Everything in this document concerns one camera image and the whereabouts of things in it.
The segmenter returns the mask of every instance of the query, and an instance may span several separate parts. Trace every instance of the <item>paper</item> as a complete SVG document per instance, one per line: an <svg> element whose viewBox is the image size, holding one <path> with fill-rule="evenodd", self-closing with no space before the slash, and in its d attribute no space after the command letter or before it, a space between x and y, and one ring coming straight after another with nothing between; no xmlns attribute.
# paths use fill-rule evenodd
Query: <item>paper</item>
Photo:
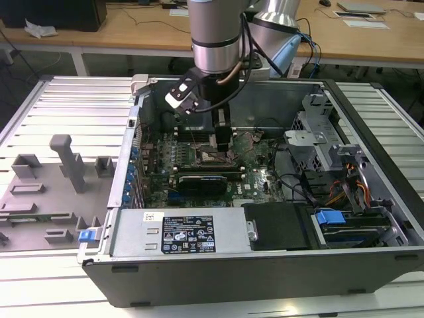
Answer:
<svg viewBox="0 0 424 318"><path fill-rule="evenodd" d="M34 25L26 19L25 19L25 22L26 22L25 31L27 31L32 36L35 36L36 38L41 38L41 36L58 35L54 26Z"/></svg>
<svg viewBox="0 0 424 318"><path fill-rule="evenodd" d="M350 21L350 20L343 20L343 22L352 28L380 28L380 29L390 30L390 28L387 25L385 25L383 22Z"/></svg>
<svg viewBox="0 0 424 318"><path fill-rule="evenodd" d="M188 17L188 10L185 9L171 9L170 15L176 15L179 17Z"/></svg>
<svg viewBox="0 0 424 318"><path fill-rule="evenodd" d="M415 15L415 18L418 20L424 21L424 13L415 12L413 15Z"/></svg>

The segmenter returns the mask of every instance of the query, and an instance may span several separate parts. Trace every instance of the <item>power supply label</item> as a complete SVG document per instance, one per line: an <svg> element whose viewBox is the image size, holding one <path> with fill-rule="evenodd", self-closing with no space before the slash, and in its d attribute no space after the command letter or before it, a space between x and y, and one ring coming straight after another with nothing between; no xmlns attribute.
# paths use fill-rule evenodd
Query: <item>power supply label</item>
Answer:
<svg viewBox="0 0 424 318"><path fill-rule="evenodd" d="M212 216L164 217L162 222L162 252L191 254L216 252Z"/></svg>

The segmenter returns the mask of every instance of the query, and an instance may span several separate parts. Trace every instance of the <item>desk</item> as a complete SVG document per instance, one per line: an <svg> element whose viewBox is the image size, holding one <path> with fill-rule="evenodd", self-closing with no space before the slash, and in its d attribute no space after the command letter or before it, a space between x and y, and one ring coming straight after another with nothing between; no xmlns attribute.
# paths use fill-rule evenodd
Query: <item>desk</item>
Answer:
<svg viewBox="0 0 424 318"><path fill-rule="evenodd" d="M388 0L352 0L372 2L385 10L398 9L409 13L424 12L424 3ZM424 21L407 18L397 11L379 17L385 20L390 30L374 28L352 28L343 19L330 19L316 8L335 17L333 11L342 11L337 0L329 8L318 5L315 0L302 0L297 17L306 17L311 23L313 40L322 50L322 64L374 66L390 68L424 68ZM305 21L299 21L301 30L307 32ZM293 68L299 69L309 58L311 49L301 44Z"/></svg>
<svg viewBox="0 0 424 318"><path fill-rule="evenodd" d="M407 12L424 12L424 3L405 1L372 0L384 9L399 9ZM124 54L141 56L191 57L190 35L163 23L134 25L132 16L140 21L163 21L181 30L189 31L187 17L171 17L169 10L161 7L152 9L111 9L108 6L106 21L98 32L59 30L58 36L41 40L31 37L22 29L4 28L6 36L19 50L66 52L72 55L79 76L89 74L83 60L87 53ZM351 28L342 19L330 19L320 8L332 15L338 11L336 0L330 8L318 4L318 0L301 0L297 17L309 19L312 36L322 50L322 64L376 66L392 68L424 68L424 21L409 19L393 11L384 15L390 30ZM305 21L299 22L301 30L307 32ZM0 42L0 48L10 45ZM302 44L291 67L291 76L310 55L310 48Z"/></svg>
<svg viewBox="0 0 424 318"><path fill-rule="evenodd" d="M127 56L169 56L192 57L191 37L163 23L135 22L127 13L140 21L164 21L178 29L189 32L188 17L171 17L169 10L161 7L143 9L117 9L108 5L107 18L97 32L58 30L58 36L42 39L32 37L19 28L3 28L7 38L19 50L65 52L72 55L77 74L88 76L89 71L83 55L123 54ZM10 50L11 46L0 36L0 49Z"/></svg>

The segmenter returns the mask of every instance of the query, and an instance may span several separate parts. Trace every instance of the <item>orange wire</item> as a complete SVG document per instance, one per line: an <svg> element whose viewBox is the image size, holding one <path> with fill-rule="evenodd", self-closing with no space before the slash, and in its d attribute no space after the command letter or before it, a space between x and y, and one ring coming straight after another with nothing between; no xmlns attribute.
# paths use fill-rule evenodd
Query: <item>orange wire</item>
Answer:
<svg viewBox="0 0 424 318"><path fill-rule="evenodd" d="M357 181L356 184L363 190L365 202L367 206L370 206L370 190L359 181Z"/></svg>

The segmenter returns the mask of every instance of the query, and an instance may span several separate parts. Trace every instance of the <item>blue latch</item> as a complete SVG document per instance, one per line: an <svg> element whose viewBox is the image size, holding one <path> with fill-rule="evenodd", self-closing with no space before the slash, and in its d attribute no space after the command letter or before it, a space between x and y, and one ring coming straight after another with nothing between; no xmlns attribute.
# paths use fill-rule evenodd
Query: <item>blue latch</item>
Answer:
<svg viewBox="0 0 424 318"><path fill-rule="evenodd" d="M95 230L83 230L79 233L80 243L95 243Z"/></svg>
<svg viewBox="0 0 424 318"><path fill-rule="evenodd" d="M321 224L345 224L346 220L342 211L338 210L320 210L315 214L318 223Z"/></svg>

